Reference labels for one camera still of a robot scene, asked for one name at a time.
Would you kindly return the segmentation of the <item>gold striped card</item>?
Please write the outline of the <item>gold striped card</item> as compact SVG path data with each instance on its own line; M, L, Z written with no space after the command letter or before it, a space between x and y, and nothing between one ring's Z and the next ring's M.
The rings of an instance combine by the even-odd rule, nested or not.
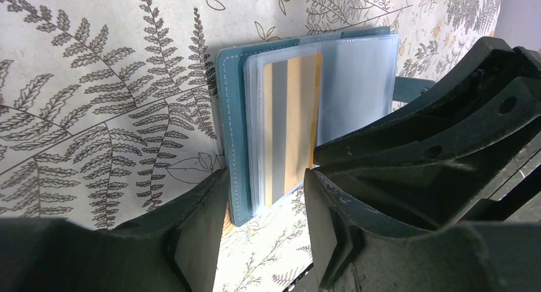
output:
M293 57L263 68L264 191L272 206L313 167L322 55Z

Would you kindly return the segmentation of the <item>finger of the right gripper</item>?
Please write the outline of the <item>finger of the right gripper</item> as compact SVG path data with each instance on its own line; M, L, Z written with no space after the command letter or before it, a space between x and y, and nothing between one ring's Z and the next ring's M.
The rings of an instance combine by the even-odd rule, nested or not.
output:
M344 192L398 221L540 220L540 81L517 77L423 139L321 165Z
M482 37L439 82L375 126L449 126L492 99L516 77L540 78L540 53Z

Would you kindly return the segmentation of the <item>blue leather card holder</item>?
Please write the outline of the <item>blue leather card holder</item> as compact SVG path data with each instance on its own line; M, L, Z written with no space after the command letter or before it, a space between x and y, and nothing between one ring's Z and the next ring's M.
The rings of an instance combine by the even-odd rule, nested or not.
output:
M388 27L226 48L216 71L230 172L230 219L242 226L300 186L315 147L356 131L433 86L395 74Z

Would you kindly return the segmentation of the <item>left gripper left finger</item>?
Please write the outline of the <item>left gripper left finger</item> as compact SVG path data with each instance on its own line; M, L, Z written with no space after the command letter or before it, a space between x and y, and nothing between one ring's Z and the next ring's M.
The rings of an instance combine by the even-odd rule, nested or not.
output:
M112 230L1 219L2 291L211 291L229 193L217 170Z

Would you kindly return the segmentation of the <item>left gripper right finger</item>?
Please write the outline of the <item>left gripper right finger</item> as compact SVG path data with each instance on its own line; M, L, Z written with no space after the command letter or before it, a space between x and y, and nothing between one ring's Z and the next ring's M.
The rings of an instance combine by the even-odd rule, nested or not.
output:
M305 172L304 196L320 290L540 290L537 223L423 230L355 199L316 170Z

